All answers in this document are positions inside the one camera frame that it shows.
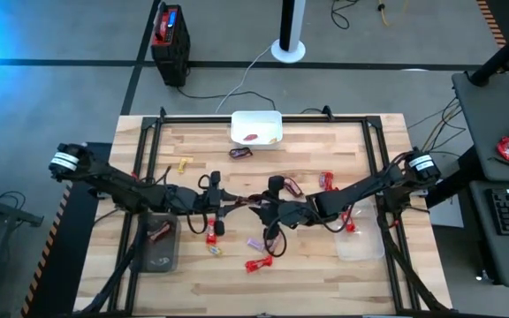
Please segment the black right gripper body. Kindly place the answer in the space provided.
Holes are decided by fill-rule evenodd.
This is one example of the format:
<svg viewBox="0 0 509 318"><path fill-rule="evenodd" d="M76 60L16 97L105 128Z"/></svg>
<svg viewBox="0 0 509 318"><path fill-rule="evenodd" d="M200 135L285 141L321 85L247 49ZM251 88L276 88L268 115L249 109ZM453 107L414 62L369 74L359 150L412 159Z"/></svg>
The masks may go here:
<svg viewBox="0 0 509 318"><path fill-rule="evenodd" d="M277 209L279 216L279 229L272 230L265 227L266 235L278 235L281 224L291 229L295 229L298 225L313 226L322 223L319 219L317 209L313 206L310 200L306 198L305 194L300 198L295 198L295 201L286 201L279 197L282 190L285 190L284 177L270 177L268 190L265 194L273 198L280 199L282 203L279 206L270 204L270 207Z"/></svg>

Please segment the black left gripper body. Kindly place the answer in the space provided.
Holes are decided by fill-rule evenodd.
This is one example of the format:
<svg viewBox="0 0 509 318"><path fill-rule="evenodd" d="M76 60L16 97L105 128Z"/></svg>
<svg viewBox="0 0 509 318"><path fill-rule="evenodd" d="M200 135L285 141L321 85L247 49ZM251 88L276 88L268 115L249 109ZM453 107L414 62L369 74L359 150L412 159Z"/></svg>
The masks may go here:
<svg viewBox="0 0 509 318"><path fill-rule="evenodd" d="M189 230L194 234L202 234L207 230L208 214L215 214L221 207L221 172L212 171L209 175L204 174L198 180L198 186L202 193L176 185L166 186L166 205L172 214L186 217ZM191 216L200 215L203 227L200 231L192 225Z"/></svg>

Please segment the brown candy wrapper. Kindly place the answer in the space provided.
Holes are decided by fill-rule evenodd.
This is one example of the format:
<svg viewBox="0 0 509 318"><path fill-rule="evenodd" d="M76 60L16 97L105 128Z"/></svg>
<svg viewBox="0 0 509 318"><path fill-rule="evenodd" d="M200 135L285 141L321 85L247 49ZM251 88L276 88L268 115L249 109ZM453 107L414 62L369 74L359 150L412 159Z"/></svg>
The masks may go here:
<svg viewBox="0 0 509 318"><path fill-rule="evenodd" d="M253 194L248 196L248 198L251 200L249 204L257 207L268 207L275 202L273 198L265 194Z"/></svg>

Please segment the clear plastic bin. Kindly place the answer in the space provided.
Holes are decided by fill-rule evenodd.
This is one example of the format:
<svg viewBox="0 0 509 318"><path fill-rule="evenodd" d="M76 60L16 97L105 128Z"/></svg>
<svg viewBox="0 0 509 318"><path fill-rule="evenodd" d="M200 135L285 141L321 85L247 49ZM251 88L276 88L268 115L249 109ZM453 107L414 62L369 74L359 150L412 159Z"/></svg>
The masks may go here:
<svg viewBox="0 0 509 318"><path fill-rule="evenodd" d="M338 258L342 261L371 261L384 257L384 243L377 225L377 212L372 200L358 201L351 213L355 232L335 233Z"/></svg>

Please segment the white plastic bin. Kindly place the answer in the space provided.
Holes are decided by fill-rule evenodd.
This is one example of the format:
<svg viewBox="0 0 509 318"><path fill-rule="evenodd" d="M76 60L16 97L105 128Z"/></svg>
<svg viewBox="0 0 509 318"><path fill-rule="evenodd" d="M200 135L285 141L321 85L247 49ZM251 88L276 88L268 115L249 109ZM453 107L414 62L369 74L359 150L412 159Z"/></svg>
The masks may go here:
<svg viewBox="0 0 509 318"><path fill-rule="evenodd" d="M248 134L258 134L258 139L243 141ZM250 148L275 148L283 139L283 117L277 110L241 110L231 116L230 138L238 145Z"/></svg>

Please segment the grey plastic bin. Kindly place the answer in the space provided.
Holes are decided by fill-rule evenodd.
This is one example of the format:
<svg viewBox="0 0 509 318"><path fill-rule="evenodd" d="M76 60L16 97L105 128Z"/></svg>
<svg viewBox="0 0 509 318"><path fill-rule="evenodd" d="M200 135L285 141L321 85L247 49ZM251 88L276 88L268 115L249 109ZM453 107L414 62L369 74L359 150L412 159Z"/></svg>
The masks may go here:
<svg viewBox="0 0 509 318"><path fill-rule="evenodd" d="M171 222L171 233L155 243L149 241L148 232L157 229L165 221ZM180 232L181 226L176 216L172 214L148 214L141 252L142 273L168 273L176 269L179 260Z"/></svg>

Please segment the white pole stand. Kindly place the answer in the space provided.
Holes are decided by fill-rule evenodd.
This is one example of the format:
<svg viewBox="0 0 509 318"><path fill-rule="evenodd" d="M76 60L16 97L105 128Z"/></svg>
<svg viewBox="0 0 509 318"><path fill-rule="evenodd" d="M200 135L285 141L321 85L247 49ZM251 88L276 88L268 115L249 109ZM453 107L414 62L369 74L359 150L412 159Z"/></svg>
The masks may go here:
<svg viewBox="0 0 509 318"><path fill-rule="evenodd" d="M272 56L284 64L299 62L306 54L300 40L306 0L282 0L279 37L270 48Z"/></svg>

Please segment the black red power station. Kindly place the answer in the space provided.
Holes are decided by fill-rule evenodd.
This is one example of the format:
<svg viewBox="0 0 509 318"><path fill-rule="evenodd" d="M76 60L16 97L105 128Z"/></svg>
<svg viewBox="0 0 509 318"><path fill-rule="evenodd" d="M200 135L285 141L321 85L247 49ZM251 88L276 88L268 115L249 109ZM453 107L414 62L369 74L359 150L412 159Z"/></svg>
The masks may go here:
<svg viewBox="0 0 509 318"><path fill-rule="evenodd" d="M182 7L161 2L153 24L150 52L166 86L186 84L190 49Z"/></svg>

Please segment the grey desk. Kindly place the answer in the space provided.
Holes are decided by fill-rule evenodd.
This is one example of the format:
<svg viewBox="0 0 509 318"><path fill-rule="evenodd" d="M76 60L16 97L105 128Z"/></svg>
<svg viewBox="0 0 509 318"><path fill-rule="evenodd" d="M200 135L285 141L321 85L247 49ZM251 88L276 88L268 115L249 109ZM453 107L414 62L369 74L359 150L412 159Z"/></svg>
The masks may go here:
<svg viewBox="0 0 509 318"><path fill-rule="evenodd" d="M452 83L482 170L467 186L481 240L481 269L495 284L509 287L509 236L498 234L488 194L493 189L509 189L509 166L495 160L496 145L509 136L509 74L494 75L486 85L478 87L465 73L458 73L452 76Z"/></svg>

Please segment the black floor stand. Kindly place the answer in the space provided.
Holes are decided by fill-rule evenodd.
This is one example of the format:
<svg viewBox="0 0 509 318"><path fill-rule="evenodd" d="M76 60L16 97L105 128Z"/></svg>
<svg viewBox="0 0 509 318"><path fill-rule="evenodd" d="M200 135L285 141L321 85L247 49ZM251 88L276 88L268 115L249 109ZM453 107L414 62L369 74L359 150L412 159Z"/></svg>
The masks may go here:
<svg viewBox="0 0 509 318"><path fill-rule="evenodd" d="M14 207L3 204L1 199L9 198L14 199L16 205ZM42 224L43 217L36 216L32 213L26 212L22 208L26 203L27 197L18 191L8 191L0 194L0 215L13 217L18 220L20 223L29 223L34 227L38 227Z"/></svg>

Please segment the black pole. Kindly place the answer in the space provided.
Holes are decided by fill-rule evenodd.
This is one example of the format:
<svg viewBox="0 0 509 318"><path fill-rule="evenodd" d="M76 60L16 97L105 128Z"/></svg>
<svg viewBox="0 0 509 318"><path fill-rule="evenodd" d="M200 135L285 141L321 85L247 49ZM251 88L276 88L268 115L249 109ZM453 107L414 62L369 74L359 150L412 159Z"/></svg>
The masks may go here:
<svg viewBox="0 0 509 318"><path fill-rule="evenodd" d="M467 78L471 84L482 87L485 86L489 78L500 68L509 62L509 42L494 54L485 64L483 64L476 72L467 74Z"/></svg>

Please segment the black metal table frame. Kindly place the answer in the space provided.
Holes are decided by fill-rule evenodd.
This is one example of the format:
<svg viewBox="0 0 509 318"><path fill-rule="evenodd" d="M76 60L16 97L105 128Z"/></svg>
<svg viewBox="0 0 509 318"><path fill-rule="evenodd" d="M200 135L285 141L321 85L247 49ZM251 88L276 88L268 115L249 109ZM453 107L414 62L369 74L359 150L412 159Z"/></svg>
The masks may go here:
<svg viewBox="0 0 509 318"><path fill-rule="evenodd" d="M318 190L318 176L331 170L338 186L348 186L380 169L410 145L400 115L291 115L284 138L271 150L232 160L231 120L227 116L166 116L159 129L141 131L142 117L122 116L110 152L110 163L129 171L137 148L145 162L154 162L156 175L196 187L199 178L221 172L231 193L247 195L265 189L271 176L294 178L306 192ZM185 172L177 172L189 158ZM342 261L334 237L321 226L286 233L272 266L247 273L245 263L257 258L247 239L260 237L262 226L247 208L225 219L220 239L223 253L205 247L203 234L192 233L181 218L177 268L167 274L125 274L114 308L131 307L137 316L226 315L381 315L393 314L394 289L404 307L411 297L406 280L392 281L396 262L385 258Z"/></svg>

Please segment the black hazard-striped base plate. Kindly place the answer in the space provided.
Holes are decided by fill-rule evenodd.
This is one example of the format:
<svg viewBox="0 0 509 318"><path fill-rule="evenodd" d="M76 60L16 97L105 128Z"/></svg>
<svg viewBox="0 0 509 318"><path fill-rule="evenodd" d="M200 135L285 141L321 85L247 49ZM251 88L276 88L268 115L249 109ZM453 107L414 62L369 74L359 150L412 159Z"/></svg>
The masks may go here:
<svg viewBox="0 0 509 318"><path fill-rule="evenodd" d="M20 318L64 318L74 311L98 200L85 183L62 186Z"/></svg>

